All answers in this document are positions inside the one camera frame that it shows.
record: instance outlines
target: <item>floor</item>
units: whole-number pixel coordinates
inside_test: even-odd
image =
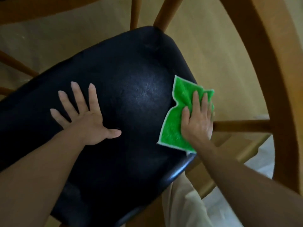
[[[164,0],[142,0],[138,26],[152,25]],[[303,44],[303,0],[285,0]],[[131,0],[101,0],[53,16],[0,26],[0,50],[39,73],[129,30]],[[169,25],[198,84],[213,88],[216,120],[251,119],[266,104],[251,61],[219,0],[184,0]],[[0,63],[0,84],[16,89],[30,77]],[[222,142],[228,134],[214,134]]]

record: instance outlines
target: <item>seat cushion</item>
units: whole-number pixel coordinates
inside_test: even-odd
[[[2,169],[43,145],[61,127],[50,108],[68,118],[58,97],[76,106],[70,82],[85,99],[93,83],[104,126],[116,139],[86,146],[52,215],[70,226],[120,226],[182,172],[194,154],[157,145],[172,99],[174,75],[195,82],[174,41],[152,26],[125,32],[53,66],[0,102]]]

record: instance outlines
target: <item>black leather seat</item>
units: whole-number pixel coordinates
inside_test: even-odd
[[[2,169],[51,139],[61,128],[50,108],[66,118],[58,90],[75,105],[70,82],[88,99],[96,85],[104,126],[119,138],[86,146],[52,215],[70,226],[120,226],[185,169],[194,154],[157,145],[172,99],[174,75],[195,82],[174,41],[147,26],[74,55],[0,102]]]

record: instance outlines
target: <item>wooden chair leg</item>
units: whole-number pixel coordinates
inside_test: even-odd
[[[39,75],[38,72],[35,72],[34,70],[30,69],[29,67],[22,64],[20,61],[17,61],[15,58],[9,56],[8,54],[0,51],[0,62],[15,68],[19,70],[20,72],[23,72],[25,74],[28,74],[29,76],[35,77]]]
[[[214,131],[271,133],[270,120],[215,121]]]
[[[154,26],[164,32],[174,17],[179,6],[181,5],[182,1],[183,0],[165,0],[156,17],[156,20],[154,21]]]
[[[131,27],[130,30],[136,29],[140,15],[142,0],[131,0]]]
[[[0,87],[0,95],[7,96],[10,93],[12,93],[13,91],[14,91],[13,89],[9,89],[9,88],[6,88],[6,87]]]

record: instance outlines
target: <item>microfiber cloth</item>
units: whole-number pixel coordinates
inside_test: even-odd
[[[214,94],[212,89],[204,90],[203,87],[197,84],[175,76],[172,97],[176,102],[176,106],[168,111],[157,144],[195,153],[189,142],[184,140],[181,135],[182,110],[185,106],[188,106],[190,112],[192,111],[192,95],[194,91],[198,91],[200,102],[204,93],[208,95],[208,102],[210,102]]]

